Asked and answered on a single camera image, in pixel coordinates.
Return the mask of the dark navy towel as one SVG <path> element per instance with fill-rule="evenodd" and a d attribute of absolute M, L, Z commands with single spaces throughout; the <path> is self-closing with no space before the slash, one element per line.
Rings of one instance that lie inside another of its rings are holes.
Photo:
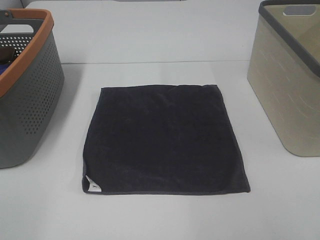
<path fill-rule="evenodd" d="M 102 88 L 82 158 L 87 194 L 204 196 L 251 190 L 215 84 Z"/>

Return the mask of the blue towel in basket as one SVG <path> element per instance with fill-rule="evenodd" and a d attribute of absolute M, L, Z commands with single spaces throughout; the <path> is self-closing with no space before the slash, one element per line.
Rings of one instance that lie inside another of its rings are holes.
<path fill-rule="evenodd" d="M 10 63 L 1 64 L 0 65 L 0 75 L 3 74 L 10 65 L 11 65 Z"/>

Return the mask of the brown towel in basket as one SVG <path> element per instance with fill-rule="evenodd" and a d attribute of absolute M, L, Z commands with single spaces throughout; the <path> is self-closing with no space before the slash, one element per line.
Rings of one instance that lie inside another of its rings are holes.
<path fill-rule="evenodd" d="M 0 48 L 0 64 L 5 65 L 12 63 L 17 57 L 16 49 L 13 47 Z"/>

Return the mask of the grey perforated basket orange rim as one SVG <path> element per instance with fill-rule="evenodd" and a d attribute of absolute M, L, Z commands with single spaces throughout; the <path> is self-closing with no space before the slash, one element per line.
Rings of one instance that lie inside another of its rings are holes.
<path fill-rule="evenodd" d="M 0 48 L 16 50 L 16 59 L 0 75 L 0 166 L 4 169 L 28 161 L 35 152 L 56 109 L 65 76 L 48 10 L 3 9 L 0 22 L 32 28 L 32 32 L 0 35 Z"/>

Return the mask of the beige basket grey rim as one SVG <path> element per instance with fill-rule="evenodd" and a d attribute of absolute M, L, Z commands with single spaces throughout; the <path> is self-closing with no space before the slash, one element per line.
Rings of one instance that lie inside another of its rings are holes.
<path fill-rule="evenodd" d="M 247 80 L 284 148 L 320 154 L 320 3 L 264 0 Z"/>

